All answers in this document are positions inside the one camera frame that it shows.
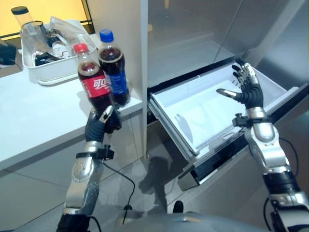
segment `white countertop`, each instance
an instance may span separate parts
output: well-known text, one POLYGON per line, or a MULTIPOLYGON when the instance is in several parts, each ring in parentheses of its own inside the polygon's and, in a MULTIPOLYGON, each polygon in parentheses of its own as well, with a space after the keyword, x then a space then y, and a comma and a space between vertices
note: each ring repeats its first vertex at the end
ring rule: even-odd
MULTIPOLYGON (((82 135, 91 109, 78 79, 45 87, 29 78, 27 68, 0 78, 0 102, 0 170, 82 135)), ((131 97, 120 112, 141 108, 141 100, 131 97)))

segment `open freezer drawer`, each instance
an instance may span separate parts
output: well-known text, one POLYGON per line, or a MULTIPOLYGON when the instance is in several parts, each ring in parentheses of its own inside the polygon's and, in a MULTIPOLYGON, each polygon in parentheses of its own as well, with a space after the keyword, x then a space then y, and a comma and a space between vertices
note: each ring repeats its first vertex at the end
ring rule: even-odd
MULTIPOLYGON (((232 119, 236 113, 245 114, 245 106, 216 92, 218 88, 240 91, 239 83, 233 76, 232 64, 224 65, 210 72, 200 74, 187 81, 150 93, 149 108, 161 122, 176 146, 189 164, 179 177, 184 190, 203 183, 210 173, 225 163, 216 154, 241 135, 240 128, 234 128, 232 119), (190 176, 192 168, 199 173, 190 176)), ((299 88, 285 90, 268 77, 255 70, 264 94, 264 109, 267 114, 279 108, 295 95, 299 88)), ((237 146, 244 147, 245 141, 237 146)))

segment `cable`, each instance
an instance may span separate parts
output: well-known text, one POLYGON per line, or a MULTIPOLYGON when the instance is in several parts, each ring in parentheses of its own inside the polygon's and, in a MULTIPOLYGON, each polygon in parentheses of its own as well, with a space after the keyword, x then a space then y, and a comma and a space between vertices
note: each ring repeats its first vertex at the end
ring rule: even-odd
POLYGON ((100 227, 100 224, 98 223, 98 220, 97 220, 94 216, 90 216, 90 218, 92 218, 92 219, 96 222, 96 224, 97 224, 97 226, 98 226, 98 231, 99 231, 99 232, 102 232, 101 227, 100 227))
POLYGON ((267 225, 267 228, 268 228, 270 231, 272 231, 271 228, 270 228, 270 226, 269 226, 269 223, 268 223, 268 221, 267 221, 267 218, 266 218, 266 205, 267 205, 268 201, 269 201, 269 198, 267 197, 266 200, 265 200, 265 202, 264 202, 264 206, 263 206, 263 217, 264 217, 265 224, 267 225))
POLYGON ((106 163, 103 163, 103 164, 104 164, 107 168, 109 168, 109 169, 111 169, 112 171, 114 171, 114 172, 118 173, 119 175, 123 176, 125 179, 131 181, 132 184, 133 184, 132 193, 131 193, 131 195, 130 195, 130 197, 129 197, 129 200, 127 201, 127 205, 125 206, 126 211, 125 211, 125 215, 124 215, 124 220, 122 221, 122 224, 124 224, 124 223, 125 223, 125 219, 126 219, 126 215, 127 215, 127 211, 128 211, 128 209, 129 209, 128 207, 130 206, 130 200, 131 200, 131 197, 132 197, 132 195, 133 195, 133 193, 134 193, 134 190, 135 190, 135 183, 134 183, 134 181, 131 180, 129 177, 127 177, 126 175, 120 173, 120 172, 117 171, 116 169, 110 167, 110 166, 107 165, 106 163))
POLYGON ((281 140, 287 142, 287 143, 291 146, 292 150, 294 151, 295 159, 296 159, 296 172, 295 172, 295 177, 297 177, 297 176, 298 176, 298 171, 299 171, 298 154, 297 154, 297 152, 296 152, 296 150, 295 150, 293 144, 292 144, 290 141, 288 141, 288 140, 286 140, 286 139, 283 139, 283 138, 279 138, 279 139, 281 139, 281 140))

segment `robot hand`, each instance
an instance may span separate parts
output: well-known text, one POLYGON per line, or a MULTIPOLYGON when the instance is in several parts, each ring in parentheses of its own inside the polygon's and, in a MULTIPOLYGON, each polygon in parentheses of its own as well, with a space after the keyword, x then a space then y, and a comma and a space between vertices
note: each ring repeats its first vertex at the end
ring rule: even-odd
POLYGON ((112 133, 121 128, 121 119, 112 105, 109 105, 98 118, 95 109, 90 111, 85 128, 86 142, 96 141, 102 143, 104 133, 112 133))
POLYGON ((236 62, 240 67, 232 65, 235 70, 233 75, 238 79, 242 93, 235 93, 222 88, 218 89, 217 92, 245 104, 246 109, 263 107, 263 92, 252 66, 241 58, 237 58, 236 62))

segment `blue label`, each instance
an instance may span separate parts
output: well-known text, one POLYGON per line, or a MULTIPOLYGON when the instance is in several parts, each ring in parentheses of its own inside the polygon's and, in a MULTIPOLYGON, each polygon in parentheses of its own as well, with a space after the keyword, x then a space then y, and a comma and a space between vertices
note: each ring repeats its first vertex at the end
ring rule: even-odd
POLYGON ((125 71, 116 75, 105 75, 108 77, 113 94, 126 94, 126 74, 125 71))

